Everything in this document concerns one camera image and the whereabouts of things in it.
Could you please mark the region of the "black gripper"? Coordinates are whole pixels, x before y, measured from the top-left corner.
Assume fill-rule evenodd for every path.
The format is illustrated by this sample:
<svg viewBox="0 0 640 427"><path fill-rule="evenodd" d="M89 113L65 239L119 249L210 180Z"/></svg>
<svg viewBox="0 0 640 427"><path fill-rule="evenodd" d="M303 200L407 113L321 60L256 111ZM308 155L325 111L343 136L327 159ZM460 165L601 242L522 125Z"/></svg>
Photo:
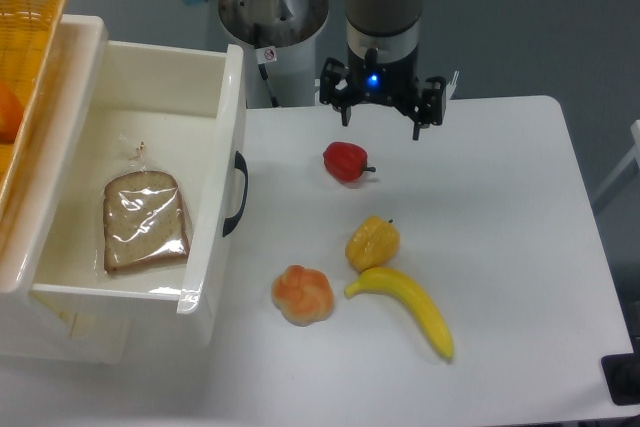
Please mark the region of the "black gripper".
<svg viewBox="0 0 640 427"><path fill-rule="evenodd" d="M348 67L328 57L320 74L319 101L331 105L347 127L351 108L362 102L398 107L412 124L412 139L418 141L422 130L441 126L446 112L447 81L442 76L416 81L418 50L390 63L376 61L365 65L365 59L348 50Z"/></svg>

